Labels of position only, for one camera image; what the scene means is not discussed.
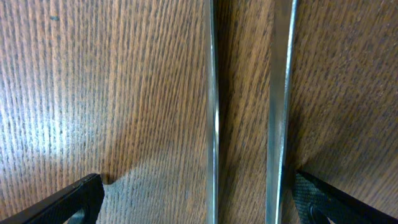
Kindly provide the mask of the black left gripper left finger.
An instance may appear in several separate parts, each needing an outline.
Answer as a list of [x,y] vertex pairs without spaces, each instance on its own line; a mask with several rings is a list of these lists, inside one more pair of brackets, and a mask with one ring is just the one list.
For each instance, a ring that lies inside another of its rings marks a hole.
[[99,174],[89,174],[2,223],[96,223],[104,199]]

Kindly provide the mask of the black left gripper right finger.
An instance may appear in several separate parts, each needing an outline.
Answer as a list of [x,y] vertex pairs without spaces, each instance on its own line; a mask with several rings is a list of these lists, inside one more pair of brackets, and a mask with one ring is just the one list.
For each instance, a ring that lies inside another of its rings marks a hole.
[[396,218],[301,170],[295,173],[292,196],[301,223],[397,223]]

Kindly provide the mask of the metal tongs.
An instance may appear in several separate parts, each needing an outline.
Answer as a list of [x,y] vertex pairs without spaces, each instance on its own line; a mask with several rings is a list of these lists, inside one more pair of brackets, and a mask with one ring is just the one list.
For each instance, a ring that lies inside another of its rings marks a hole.
[[[267,135],[266,223],[280,223],[284,191],[285,155],[289,124],[290,78],[298,1],[276,1]],[[218,49],[214,1],[205,1],[206,103],[206,222],[218,221],[218,174],[220,148],[220,107],[218,88]]]

